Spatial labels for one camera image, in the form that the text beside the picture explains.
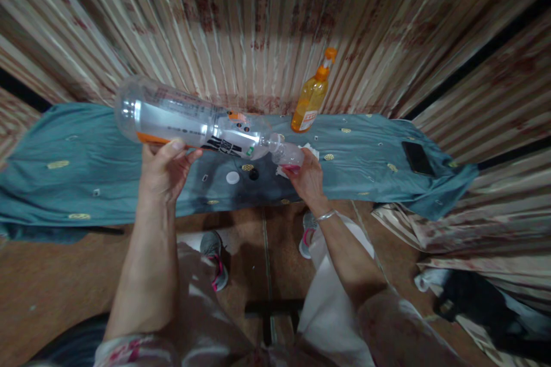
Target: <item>hand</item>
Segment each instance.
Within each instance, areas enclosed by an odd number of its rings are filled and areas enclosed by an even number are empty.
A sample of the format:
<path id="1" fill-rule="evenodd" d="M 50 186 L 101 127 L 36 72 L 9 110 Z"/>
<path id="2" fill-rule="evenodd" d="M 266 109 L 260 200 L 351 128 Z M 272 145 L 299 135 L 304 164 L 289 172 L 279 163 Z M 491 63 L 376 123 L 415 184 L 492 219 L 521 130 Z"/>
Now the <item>hand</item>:
<path id="1" fill-rule="evenodd" d="M 328 201 L 327 197 L 323 195 L 323 171 L 320 162 L 310 150 L 302 148 L 302 152 L 304 161 L 298 173 L 286 169 L 283 169 L 283 172 L 293 184 L 298 196 L 306 202 L 312 211 L 313 208 L 323 209 Z"/>
<path id="2" fill-rule="evenodd" d="M 174 139 L 158 150 L 144 145 L 142 177 L 139 181 L 140 196 L 176 203 L 191 165 L 202 155 L 201 149 L 186 155 L 185 143 L 181 139 Z"/>

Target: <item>gray sneaker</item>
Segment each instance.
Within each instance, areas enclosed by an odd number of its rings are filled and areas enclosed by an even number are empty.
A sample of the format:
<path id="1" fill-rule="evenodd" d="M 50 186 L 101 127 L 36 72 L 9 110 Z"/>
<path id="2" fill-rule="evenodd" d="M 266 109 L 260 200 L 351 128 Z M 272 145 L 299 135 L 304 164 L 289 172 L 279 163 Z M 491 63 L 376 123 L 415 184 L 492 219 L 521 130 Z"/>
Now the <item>gray sneaker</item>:
<path id="1" fill-rule="evenodd" d="M 314 232 L 316 232 L 320 227 L 311 211 L 306 212 L 304 217 L 302 217 L 302 226 L 304 227 L 304 233 L 302 234 L 302 239 L 298 245 L 298 251 L 300 252 L 300 255 L 306 259 L 311 259 L 310 240 L 312 239 Z"/>
<path id="2" fill-rule="evenodd" d="M 201 239 L 199 252 L 216 264 L 216 276 L 212 281 L 214 291 L 222 290 L 228 284 L 228 270 L 222 263 L 222 240 L 216 231 L 207 232 Z"/>

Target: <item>blue tablecloth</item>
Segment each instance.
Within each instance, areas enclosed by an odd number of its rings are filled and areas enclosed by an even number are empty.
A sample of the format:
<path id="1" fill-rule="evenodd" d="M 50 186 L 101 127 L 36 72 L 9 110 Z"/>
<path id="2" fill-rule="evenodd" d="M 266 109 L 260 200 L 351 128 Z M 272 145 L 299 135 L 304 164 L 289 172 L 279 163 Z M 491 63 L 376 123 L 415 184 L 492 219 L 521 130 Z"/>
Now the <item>blue tablecloth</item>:
<path id="1" fill-rule="evenodd" d="M 290 116 L 267 119 L 286 141 L 309 142 L 320 152 L 324 190 L 331 199 L 401 202 L 437 220 L 478 174 L 476 165 L 455 166 L 450 156 L 404 120 L 320 115 L 307 133 L 295 134 Z M 423 145 L 436 178 L 412 172 L 402 141 Z M 324 160 L 327 154 L 334 159 Z M 112 108 L 89 103 L 52 107 L 7 162 L 0 174 L 0 222 L 85 227 L 134 220 L 141 146 L 121 135 Z M 248 163 L 259 171 L 258 180 L 252 181 L 241 169 Z M 230 171 L 240 174 L 236 185 L 226 182 Z M 177 215 L 299 201 L 289 180 L 275 171 L 270 155 L 251 162 L 206 151 L 191 170 Z"/>

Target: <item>sleeve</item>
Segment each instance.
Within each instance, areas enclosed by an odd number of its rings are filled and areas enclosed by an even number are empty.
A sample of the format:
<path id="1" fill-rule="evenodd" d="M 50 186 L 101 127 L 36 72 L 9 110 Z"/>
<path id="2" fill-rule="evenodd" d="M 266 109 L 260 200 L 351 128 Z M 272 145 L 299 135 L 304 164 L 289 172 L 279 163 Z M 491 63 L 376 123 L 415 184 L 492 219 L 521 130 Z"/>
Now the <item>sleeve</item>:
<path id="1" fill-rule="evenodd" d="M 364 340 L 378 367 L 466 367 L 457 353 L 421 318 L 413 305 L 386 289 L 358 311 Z"/>
<path id="2" fill-rule="evenodd" d="M 176 349 L 154 335 L 129 335 L 100 344 L 94 367 L 175 367 L 180 365 Z"/>

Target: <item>black phone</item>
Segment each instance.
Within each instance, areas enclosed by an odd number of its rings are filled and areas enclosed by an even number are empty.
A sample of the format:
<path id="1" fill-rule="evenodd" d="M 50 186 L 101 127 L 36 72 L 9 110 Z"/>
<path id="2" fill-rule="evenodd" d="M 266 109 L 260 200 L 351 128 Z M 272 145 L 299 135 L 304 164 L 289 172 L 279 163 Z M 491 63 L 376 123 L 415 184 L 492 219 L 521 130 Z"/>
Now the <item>black phone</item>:
<path id="1" fill-rule="evenodd" d="M 402 147 L 408 157 L 409 166 L 415 173 L 430 177 L 436 176 L 421 145 L 413 142 L 402 142 Z"/>

